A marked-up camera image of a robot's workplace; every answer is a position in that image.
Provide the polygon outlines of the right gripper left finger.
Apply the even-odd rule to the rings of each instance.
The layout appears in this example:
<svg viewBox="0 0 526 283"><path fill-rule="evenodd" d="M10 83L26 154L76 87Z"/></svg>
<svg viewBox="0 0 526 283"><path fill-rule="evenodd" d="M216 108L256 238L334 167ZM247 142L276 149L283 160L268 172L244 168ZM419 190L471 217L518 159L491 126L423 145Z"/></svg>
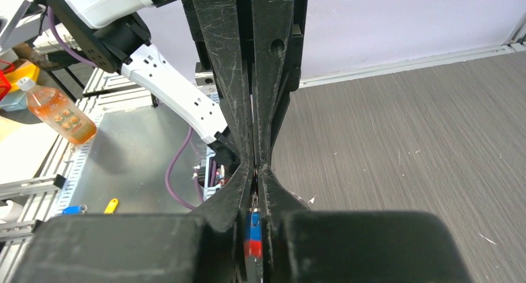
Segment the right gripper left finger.
<svg viewBox="0 0 526 283"><path fill-rule="evenodd" d="M63 215L30 242L13 282L244 282L253 168L187 214Z"/></svg>

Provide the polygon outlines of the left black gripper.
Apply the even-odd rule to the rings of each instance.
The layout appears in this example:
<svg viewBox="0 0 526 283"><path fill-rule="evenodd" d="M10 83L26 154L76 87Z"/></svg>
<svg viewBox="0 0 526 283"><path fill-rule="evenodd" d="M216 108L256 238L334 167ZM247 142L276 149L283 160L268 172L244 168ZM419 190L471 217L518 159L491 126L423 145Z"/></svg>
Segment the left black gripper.
<svg viewBox="0 0 526 283"><path fill-rule="evenodd" d="M301 76L308 0L181 0L198 52L195 78L218 84L241 164L269 163Z"/></svg>

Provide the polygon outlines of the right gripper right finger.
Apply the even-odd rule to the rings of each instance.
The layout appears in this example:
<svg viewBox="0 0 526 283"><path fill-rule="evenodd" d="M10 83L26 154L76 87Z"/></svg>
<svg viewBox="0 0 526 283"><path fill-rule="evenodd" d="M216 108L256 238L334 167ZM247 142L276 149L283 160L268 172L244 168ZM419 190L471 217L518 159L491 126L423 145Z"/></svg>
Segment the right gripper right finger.
<svg viewBox="0 0 526 283"><path fill-rule="evenodd" d="M414 210L315 211L257 174L264 282L471 282L447 226Z"/></svg>

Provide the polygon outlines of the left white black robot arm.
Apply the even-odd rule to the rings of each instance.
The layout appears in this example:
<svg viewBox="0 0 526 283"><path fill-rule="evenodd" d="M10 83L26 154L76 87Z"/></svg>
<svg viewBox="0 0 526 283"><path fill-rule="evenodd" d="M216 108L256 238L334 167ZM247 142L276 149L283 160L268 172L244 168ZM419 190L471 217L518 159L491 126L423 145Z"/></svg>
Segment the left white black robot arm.
<svg viewBox="0 0 526 283"><path fill-rule="evenodd" d="M204 100L151 41L138 15L183 4L221 104ZM307 0L48 0L89 63L152 92L235 170L270 165L289 94L299 85Z"/></svg>

